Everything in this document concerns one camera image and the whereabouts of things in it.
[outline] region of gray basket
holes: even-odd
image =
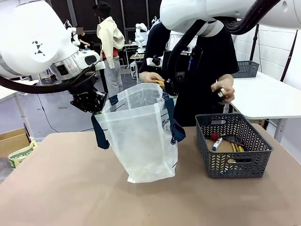
[[[261,178],[263,176],[273,148],[242,114],[197,115],[196,120],[198,146],[210,178]],[[210,151],[205,138],[210,138],[213,133],[235,136],[245,145],[245,152]]]
[[[238,61],[239,72],[235,73],[233,77],[239,78],[255,78],[257,75],[259,64],[254,61]]]

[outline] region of plastic bag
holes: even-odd
[[[185,132],[173,114],[174,100],[158,84],[142,83],[111,97],[102,114],[92,116],[99,146],[111,144],[129,174],[128,182],[175,176],[177,141]]]

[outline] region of person's left hand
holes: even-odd
[[[226,90],[226,93],[225,93],[226,99],[224,100],[224,102],[228,103],[228,102],[231,102],[232,100],[234,100],[235,90],[232,87],[232,82],[229,79],[224,79],[224,80],[218,81],[211,86],[212,92],[215,92],[216,90],[219,90],[220,88],[224,88]]]

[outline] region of person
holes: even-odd
[[[162,56],[166,50],[170,30],[162,23],[152,27],[146,46],[146,52],[139,77],[142,82],[156,83],[164,81],[161,68],[147,66],[146,59]],[[200,62],[196,72],[185,78],[177,98],[174,119],[183,127],[195,126],[195,116],[198,114],[213,113],[214,91],[224,87],[226,90],[225,102],[234,99],[232,74],[238,72],[238,63],[231,34],[222,29],[216,36],[198,37],[197,46],[201,48]]]
[[[100,55],[106,66],[104,76],[109,96],[112,97],[123,90],[118,52],[124,47],[125,38],[110,16],[111,7],[108,3],[99,1],[93,9],[101,19],[101,23],[97,26],[97,37],[102,43]]]
[[[88,41],[88,37],[86,36],[86,33],[84,32],[84,28],[80,27],[79,25],[76,26],[76,34],[79,36],[80,41],[80,49],[86,49],[85,45],[87,45],[88,48],[91,48],[91,44]]]

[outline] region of robot logo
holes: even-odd
[[[36,53],[34,53],[35,55],[42,53],[43,56],[45,56],[45,54],[40,50],[41,45],[43,45],[42,43],[39,43],[38,41],[33,41],[32,44],[36,44],[38,51]]]

